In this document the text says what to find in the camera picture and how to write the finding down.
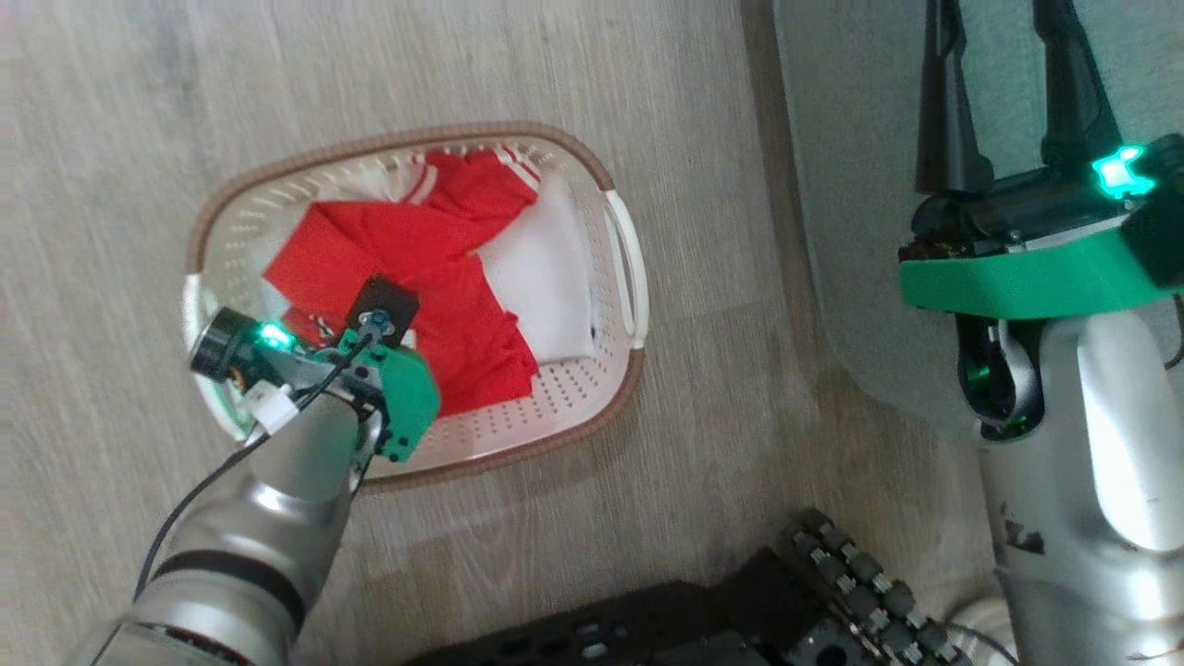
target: black ring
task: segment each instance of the black ring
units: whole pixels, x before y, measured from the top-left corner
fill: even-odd
[[[265,562],[220,550],[191,550],[174,555],[161,563],[152,579],[185,570],[223,574],[257,585],[276,597],[276,601],[288,610],[288,615],[296,625],[296,632],[304,626],[307,615],[304,598],[287,576]]]

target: glowing led light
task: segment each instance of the glowing led light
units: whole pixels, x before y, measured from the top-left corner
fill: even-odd
[[[1124,146],[1118,153],[1093,162],[1094,171],[1101,180],[1103,192],[1114,199],[1138,197],[1151,192],[1156,181],[1131,171],[1131,162],[1143,154],[1138,146]]]
[[[296,344],[296,338],[275,324],[264,324],[259,327],[259,339],[264,345],[272,348],[290,350]]]

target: white plastic basket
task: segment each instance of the white plastic basket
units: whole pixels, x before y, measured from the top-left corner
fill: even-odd
[[[243,175],[202,210],[189,239],[181,296],[192,347],[220,306],[265,318],[252,245],[287,236],[317,188],[362,168],[397,169],[432,148],[516,147],[541,174],[562,177],[587,235],[596,299],[592,358],[546,364],[533,395],[437,421],[405,465],[375,459],[368,479],[432,481],[507,465],[578,441],[607,423],[641,377],[649,294],[641,245],[607,172],[575,139],[546,126],[494,123],[405,133],[300,155]],[[242,442],[252,422],[234,389],[194,376],[219,425]]]

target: white handle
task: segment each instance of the white handle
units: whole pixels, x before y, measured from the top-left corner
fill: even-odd
[[[195,273],[186,275],[185,288],[181,290],[181,327],[185,334],[186,352],[192,350],[194,342],[198,341],[198,335],[201,335],[205,322],[206,314],[201,308],[201,275]],[[193,379],[198,384],[198,392],[201,395],[201,399],[210,408],[210,414],[214,415],[218,427],[225,430],[231,437],[234,437],[236,441],[245,441],[246,431],[243,430],[238,424],[238,420],[234,418],[236,410],[230,402],[230,396],[226,393],[225,386],[200,374],[194,374]]]
[[[617,282],[620,288],[620,307],[625,319],[625,331],[633,337],[633,348],[645,346],[645,335],[650,332],[650,287],[645,277],[645,261],[642,258],[642,243],[637,239],[633,218],[620,200],[616,190],[604,193],[609,201],[610,236],[613,241],[613,258],[617,264]],[[620,261],[620,250],[624,261]]]

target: white cloth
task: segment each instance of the white cloth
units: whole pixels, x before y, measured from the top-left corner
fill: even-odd
[[[414,203],[426,197],[435,180],[431,173],[420,178],[425,168],[433,169],[413,159],[392,171],[359,169],[336,177],[314,200]],[[263,274],[307,210],[308,203],[302,203],[271,213],[283,216],[284,224],[269,224],[251,244],[249,270]],[[478,248],[477,255],[490,289],[502,308],[517,315],[519,331],[540,365],[593,356],[591,257],[567,181],[543,175],[534,205]],[[266,280],[259,284],[265,315],[278,320],[288,310],[288,300]]]
[[[485,278],[539,364],[591,357],[592,280],[585,236],[562,178],[542,177],[539,200],[477,249]]]

